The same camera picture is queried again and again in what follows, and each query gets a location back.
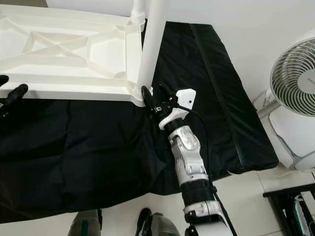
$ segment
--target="white pole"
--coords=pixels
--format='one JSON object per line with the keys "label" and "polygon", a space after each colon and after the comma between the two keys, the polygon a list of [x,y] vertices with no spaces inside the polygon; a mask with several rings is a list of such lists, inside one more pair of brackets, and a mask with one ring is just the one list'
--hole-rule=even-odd
{"label": "white pole", "polygon": [[141,95],[142,86],[150,88],[152,85],[166,23],[168,3],[169,0],[152,0],[150,5],[136,88],[138,95]]}
{"label": "white pole", "polygon": [[133,9],[131,11],[131,21],[141,26],[141,32],[146,22],[145,0],[133,0]]}

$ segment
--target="robotic arm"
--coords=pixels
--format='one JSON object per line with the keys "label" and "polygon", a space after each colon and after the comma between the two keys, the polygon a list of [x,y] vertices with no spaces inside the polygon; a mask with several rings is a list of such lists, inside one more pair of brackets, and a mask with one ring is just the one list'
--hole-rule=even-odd
{"label": "robotic arm", "polygon": [[174,93],[165,84],[158,86],[168,100],[156,100],[146,87],[141,90],[146,106],[158,119],[159,128],[166,131],[171,144],[185,204],[185,220],[190,224],[185,235],[236,236],[216,188],[206,173],[200,156],[200,142],[184,123],[185,116],[193,107],[196,92],[183,89]]}

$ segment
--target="fan grille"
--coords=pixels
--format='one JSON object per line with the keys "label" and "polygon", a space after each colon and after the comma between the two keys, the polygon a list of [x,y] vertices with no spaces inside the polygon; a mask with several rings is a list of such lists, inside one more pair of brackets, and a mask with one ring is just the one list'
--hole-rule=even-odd
{"label": "fan grille", "polygon": [[271,73],[271,88],[285,107],[307,116],[315,116],[315,94],[298,86],[300,76],[315,70],[315,39],[303,41],[286,51]]}

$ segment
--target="black metal frame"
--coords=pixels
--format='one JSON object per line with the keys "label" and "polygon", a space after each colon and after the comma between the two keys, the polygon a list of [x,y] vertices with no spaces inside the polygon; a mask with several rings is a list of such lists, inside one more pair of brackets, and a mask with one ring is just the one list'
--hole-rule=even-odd
{"label": "black metal frame", "polygon": [[[285,236],[300,235],[297,222],[293,217],[293,203],[296,196],[300,195],[301,192],[306,191],[310,191],[313,198],[315,199],[315,183],[267,192],[263,194],[264,198],[268,198],[276,215],[276,218],[280,224],[280,228]],[[314,222],[305,202],[300,202],[300,204],[303,209],[303,213],[307,220],[307,223],[310,224],[311,222]],[[310,225],[310,229],[313,235],[315,235],[315,223]]]}

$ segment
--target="white wall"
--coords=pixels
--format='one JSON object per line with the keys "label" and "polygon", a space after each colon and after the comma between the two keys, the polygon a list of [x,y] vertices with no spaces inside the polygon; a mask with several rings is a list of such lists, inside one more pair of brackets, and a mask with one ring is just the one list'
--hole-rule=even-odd
{"label": "white wall", "polygon": [[[280,54],[315,29],[315,0],[170,1],[170,21],[214,26],[250,99],[269,87],[270,72]],[[49,7],[123,16],[130,15],[132,7],[132,0],[47,0],[47,3]]]}

